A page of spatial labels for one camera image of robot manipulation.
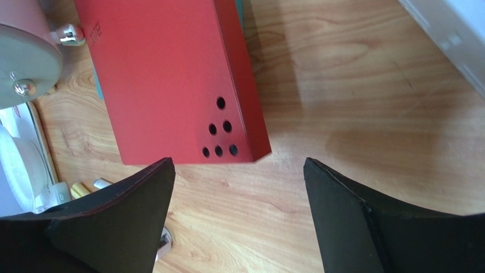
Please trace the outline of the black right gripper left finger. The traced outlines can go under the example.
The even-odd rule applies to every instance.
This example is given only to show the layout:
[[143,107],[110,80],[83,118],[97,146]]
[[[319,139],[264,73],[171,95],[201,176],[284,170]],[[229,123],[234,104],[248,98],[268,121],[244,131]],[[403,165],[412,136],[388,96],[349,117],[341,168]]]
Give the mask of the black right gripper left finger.
[[2,272],[152,272],[175,183],[171,158],[43,213],[1,218]]

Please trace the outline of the red file folder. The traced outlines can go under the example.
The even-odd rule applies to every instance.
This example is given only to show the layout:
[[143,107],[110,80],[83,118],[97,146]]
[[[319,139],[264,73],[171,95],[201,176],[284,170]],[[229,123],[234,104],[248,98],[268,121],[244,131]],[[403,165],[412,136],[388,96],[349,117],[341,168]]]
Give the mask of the red file folder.
[[235,1],[76,1],[123,164],[271,152]]

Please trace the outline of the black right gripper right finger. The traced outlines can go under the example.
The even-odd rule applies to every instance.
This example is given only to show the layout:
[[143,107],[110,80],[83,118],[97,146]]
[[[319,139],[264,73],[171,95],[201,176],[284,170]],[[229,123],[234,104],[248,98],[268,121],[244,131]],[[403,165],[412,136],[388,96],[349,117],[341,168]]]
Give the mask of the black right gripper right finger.
[[325,272],[484,271],[484,214],[403,202],[313,158],[303,172]]

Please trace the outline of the teal file folder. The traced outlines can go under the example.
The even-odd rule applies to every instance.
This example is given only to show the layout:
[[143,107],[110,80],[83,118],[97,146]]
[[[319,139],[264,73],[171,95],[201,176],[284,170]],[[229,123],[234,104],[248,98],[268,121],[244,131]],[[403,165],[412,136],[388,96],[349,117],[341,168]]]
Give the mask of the teal file folder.
[[[235,4],[236,4],[241,28],[244,29],[243,1],[242,0],[235,0]],[[103,93],[102,93],[102,90],[101,90],[101,85],[100,85],[98,75],[97,75],[97,72],[96,72],[94,65],[93,65],[93,77],[94,77],[94,81],[95,81],[95,84],[96,84],[97,94],[98,94],[98,96],[101,100],[104,100],[104,96],[103,96]]]

